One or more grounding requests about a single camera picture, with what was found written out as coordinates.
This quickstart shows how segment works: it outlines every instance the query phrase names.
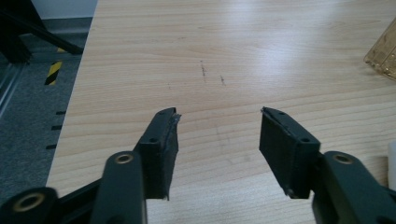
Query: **light wood tabletop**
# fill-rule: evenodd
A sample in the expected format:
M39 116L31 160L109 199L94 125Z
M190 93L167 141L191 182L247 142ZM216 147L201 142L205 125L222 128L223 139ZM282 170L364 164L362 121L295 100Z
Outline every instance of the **light wood tabletop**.
M313 223L259 151L263 106L311 132L321 151L359 158L387 184L396 82L364 55L396 1L100 0L48 186L61 196L132 150L154 114L176 107L170 202L149 223Z

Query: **black plastic part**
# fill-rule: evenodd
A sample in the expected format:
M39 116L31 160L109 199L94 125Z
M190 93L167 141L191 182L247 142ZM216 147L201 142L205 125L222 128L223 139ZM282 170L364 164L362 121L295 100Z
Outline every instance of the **black plastic part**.
M384 187L384 190L389 194L390 198L396 203L396 191Z
M62 207L61 223L85 224L90 221L96 194L102 179L77 189L60 199Z
M139 153L123 151L107 160L90 223L147 223Z
M179 120L175 108L158 112L134 148L142 158L146 199L169 197L178 152Z
M332 215L319 209L320 214L315 213L317 223L396 223L396 203L355 157L326 152L319 164L319 176L322 180L318 181L326 187L314 189L315 195L328 194L330 200L324 203L332 203L338 216L328 222L325 217Z
M318 160L319 148L319 140L289 115L268 107L262 109L260 152L291 198L309 197L309 168Z
M50 188L26 190L12 197L0 209L2 224L58 223L60 216L57 193Z
M318 224L337 223L339 216L327 191L318 165L323 163L323 155L320 154L318 163L312 169L312 190L315 192L312 201L312 210Z

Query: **gray carpet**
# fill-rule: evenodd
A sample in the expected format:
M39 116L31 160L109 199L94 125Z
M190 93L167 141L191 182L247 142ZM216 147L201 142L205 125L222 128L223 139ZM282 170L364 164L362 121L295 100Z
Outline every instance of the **gray carpet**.
M91 20L45 24L51 32L83 47ZM0 204L23 190L45 186L80 63L80 56L57 53L57 47L33 35L24 35L22 40L33 53L32 61L25 65L0 62L0 77L6 71L21 70L0 117ZM44 85L50 66L60 59L63 64L56 84Z

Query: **wood grain surface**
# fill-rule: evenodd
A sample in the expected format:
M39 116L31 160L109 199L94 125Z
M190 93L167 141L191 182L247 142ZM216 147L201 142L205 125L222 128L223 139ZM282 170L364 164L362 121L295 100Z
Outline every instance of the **wood grain surface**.
M358 157L387 184L396 82L363 57L396 1L101 0L50 170L61 195L131 150L154 114L175 106L171 200L149 223L313 223L258 150L263 106Z

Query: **yellow and black tape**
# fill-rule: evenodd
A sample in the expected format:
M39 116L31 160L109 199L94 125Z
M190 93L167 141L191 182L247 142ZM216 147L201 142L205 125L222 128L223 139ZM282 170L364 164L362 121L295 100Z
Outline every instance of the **yellow and black tape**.
M62 66L62 62L56 62L50 66L49 74L47 75L46 83L44 83L44 85L55 85L56 77L58 76L59 69L61 69L61 66Z

